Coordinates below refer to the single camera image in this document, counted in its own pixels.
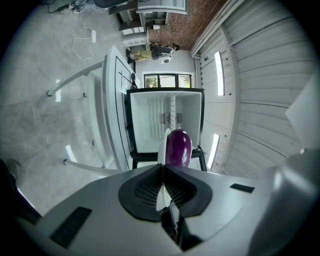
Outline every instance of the purple eggplant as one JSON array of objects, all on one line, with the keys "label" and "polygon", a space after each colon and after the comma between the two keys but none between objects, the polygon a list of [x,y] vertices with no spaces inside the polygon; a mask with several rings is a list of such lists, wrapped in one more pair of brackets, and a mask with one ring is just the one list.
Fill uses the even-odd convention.
[{"label": "purple eggplant", "polygon": [[177,167],[188,167],[192,154],[192,142],[182,129],[173,130],[166,140],[165,163]]}]

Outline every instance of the brick wall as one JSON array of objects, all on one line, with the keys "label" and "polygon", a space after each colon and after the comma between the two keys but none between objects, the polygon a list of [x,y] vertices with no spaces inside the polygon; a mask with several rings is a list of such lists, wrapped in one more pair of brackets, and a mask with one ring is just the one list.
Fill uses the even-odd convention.
[{"label": "brick wall", "polygon": [[151,43],[191,50],[201,33],[227,0],[189,0],[188,14],[169,13],[166,26],[149,30]]}]

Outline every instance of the white cable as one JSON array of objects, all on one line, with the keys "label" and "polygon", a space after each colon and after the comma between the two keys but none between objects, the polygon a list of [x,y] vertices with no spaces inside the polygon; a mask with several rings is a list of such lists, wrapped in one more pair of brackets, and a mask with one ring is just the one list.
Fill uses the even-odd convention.
[{"label": "white cable", "polygon": [[81,21],[81,23],[82,23],[82,25],[83,25],[83,27],[84,27],[85,29],[89,29],[89,30],[90,30],[90,36],[89,36],[89,37],[85,37],[85,38],[79,38],[79,37],[74,38],[74,39],[72,40],[72,51],[73,51],[73,53],[74,53],[75,55],[77,55],[78,58],[79,58],[80,60],[82,60],[83,62],[86,61],[86,60],[88,60],[88,59],[91,59],[91,58],[93,57],[93,54],[92,54],[92,52],[90,51],[90,47],[91,47],[95,42],[92,42],[92,43],[89,45],[88,50],[89,50],[89,53],[90,53],[90,57],[85,58],[85,59],[82,59],[82,58],[75,52],[75,50],[74,50],[74,43],[75,43],[75,39],[83,40],[83,39],[90,39],[90,38],[91,38],[91,36],[92,36],[92,28],[89,27],[89,26],[85,26],[85,24],[84,24],[84,22],[83,22],[83,20],[82,20],[82,16],[85,15],[87,12],[91,11],[92,9],[94,9],[95,11],[97,11],[97,12],[99,12],[99,13],[101,13],[101,14],[104,14],[104,13],[107,11],[107,9],[105,9],[104,11],[100,11],[100,10],[95,9],[94,7],[91,7],[89,10],[86,10],[83,14],[80,15],[80,21]]}]

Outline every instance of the corrugated wall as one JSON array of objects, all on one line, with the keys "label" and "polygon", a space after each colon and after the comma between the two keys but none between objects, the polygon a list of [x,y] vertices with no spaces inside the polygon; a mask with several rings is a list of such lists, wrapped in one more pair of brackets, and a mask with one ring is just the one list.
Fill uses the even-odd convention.
[{"label": "corrugated wall", "polygon": [[258,179],[263,169],[303,147],[286,111],[311,77],[315,55],[278,2],[248,1],[224,26],[235,42],[240,106],[233,148],[222,168],[228,175]]},{"label": "corrugated wall", "polygon": [[[218,31],[208,40],[201,49],[201,87],[204,89],[204,122],[202,131],[201,148],[206,163],[210,155],[214,134],[220,135],[219,146],[213,162],[211,172],[215,172],[222,164],[224,150],[228,143],[227,134],[230,129],[232,108],[232,79],[230,61],[226,50],[225,41]],[[225,96],[218,96],[218,79],[215,53],[221,52],[224,71]]]},{"label": "corrugated wall", "polygon": [[[315,70],[315,55],[296,20],[277,1],[249,0],[223,24],[232,42],[239,74],[240,103],[232,150],[224,163],[225,135],[231,129],[232,79],[224,37],[218,30],[200,50],[205,93],[202,149],[209,153],[214,133],[220,134],[214,168],[227,175],[258,179],[261,172],[299,152],[286,110]],[[217,96],[214,54],[220,51],[225,96]]]}]

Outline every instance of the white wall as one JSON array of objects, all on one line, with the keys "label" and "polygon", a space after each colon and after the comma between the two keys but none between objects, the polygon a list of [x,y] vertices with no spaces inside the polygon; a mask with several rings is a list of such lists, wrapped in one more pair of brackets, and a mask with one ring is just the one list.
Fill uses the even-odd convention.
[{"label": "white wall", "polygon": [[230,153],[223,162],[217,154],[214,167],[222,165],[221,171],[227,175],[258,179],[264,169],[281,164],[302,149],[286,111],[314,72],[316,55],[298,22],[278,1],[248,0],[222,26],[224,37],[218,28],[199,52],[206,104],[212,101],[219,105],[215,110],[206,109],[202,149],[210,152],[207,148],[213,132],[227,134],[231,129],[226,127],[228,97],[216,96],[215,65],[209,70],[203,65],[204,57],[214,59],[212,54],[217,51],[226,59],[223,52],[227,47],[236,58],[237,75],[231,83],[239,89],[238,119],[234,140],[228,143],[225,139],[218,148],[219,152],[231,147]]},{"label": "white wall", "polygon": [[177,51],[169,63],[161,64],[158,60],[137,61],[135,73],[144,87],[144,74],[150,73],[180,73],[191,75],[191,86],[195,88],[195,61],[187,50]]}]

